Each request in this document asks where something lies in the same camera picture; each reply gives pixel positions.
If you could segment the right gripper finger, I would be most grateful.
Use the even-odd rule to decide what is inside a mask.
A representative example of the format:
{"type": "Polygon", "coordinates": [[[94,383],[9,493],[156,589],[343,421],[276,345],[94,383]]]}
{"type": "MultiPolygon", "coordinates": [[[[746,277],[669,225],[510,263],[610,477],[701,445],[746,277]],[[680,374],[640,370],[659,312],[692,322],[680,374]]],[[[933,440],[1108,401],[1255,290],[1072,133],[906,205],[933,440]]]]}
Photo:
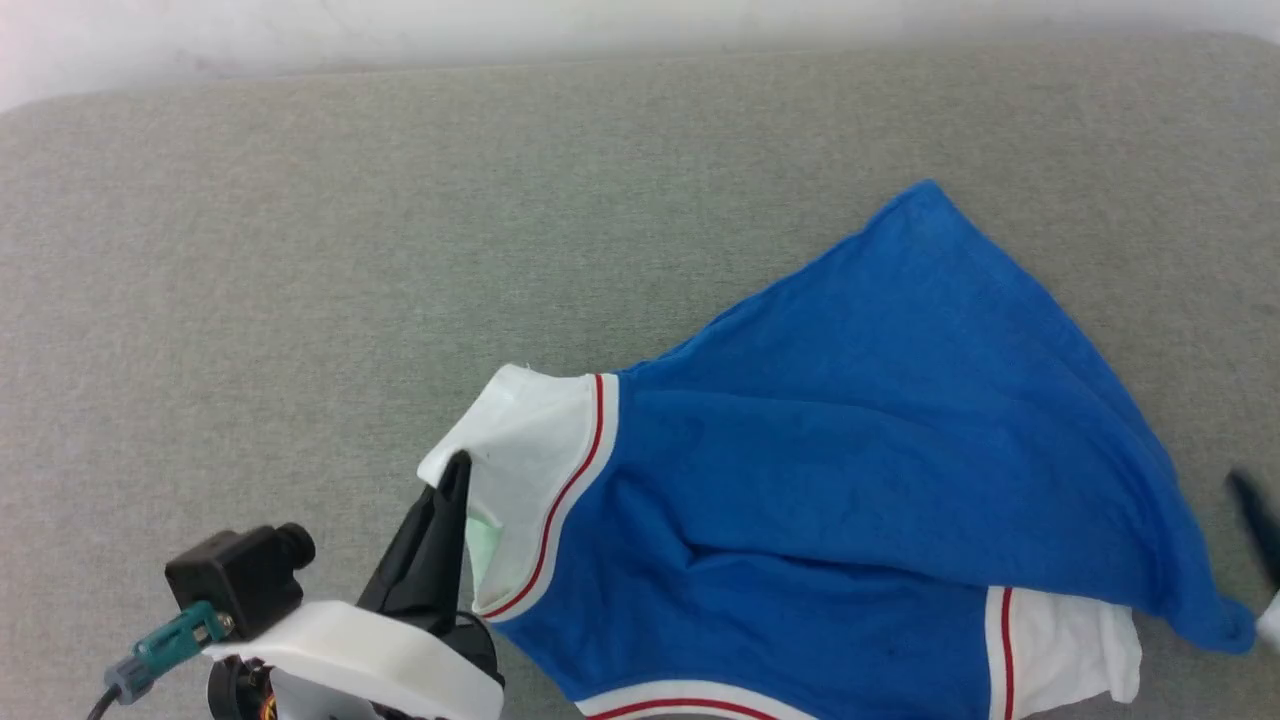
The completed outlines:
{"type": "Polygon", "coordinates": [[[1263,574],[1280,592],[1280,516],[1270,507],[1265,492],[1245,470],[1230,470],[1228,487],[1257,552],[1263,574]]]}

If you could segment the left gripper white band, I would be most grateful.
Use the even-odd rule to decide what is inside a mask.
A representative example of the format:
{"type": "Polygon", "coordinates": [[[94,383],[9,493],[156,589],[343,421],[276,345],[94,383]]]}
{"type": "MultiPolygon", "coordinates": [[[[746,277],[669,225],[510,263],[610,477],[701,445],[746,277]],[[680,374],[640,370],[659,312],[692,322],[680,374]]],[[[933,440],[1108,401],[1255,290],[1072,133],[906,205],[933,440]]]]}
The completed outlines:
{"type": "Polygon", "coordinates": [[[454,452],[404,515],[357,607],[305,602],[251,641],[204,655],[271,669],[278,720],[500,720],[504,691],[444,641],[456,625],[472,461],[454,452]]]}

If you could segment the blue white red-striped garment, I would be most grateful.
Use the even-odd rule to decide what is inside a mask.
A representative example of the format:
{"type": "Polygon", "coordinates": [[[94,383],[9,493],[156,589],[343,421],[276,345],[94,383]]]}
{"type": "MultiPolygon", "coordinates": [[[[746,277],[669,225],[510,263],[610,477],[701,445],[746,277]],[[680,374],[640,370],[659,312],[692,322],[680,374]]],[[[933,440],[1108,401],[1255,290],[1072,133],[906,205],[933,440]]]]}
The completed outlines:
{"type": "Polygon", "coordinates": [[[1244,653],[1174,465],[1091,340],[933,182],[617,372],[503,366],[474,611],[589,720],[1023,720],[1133,701],[1132,615],[1244,653]]]}

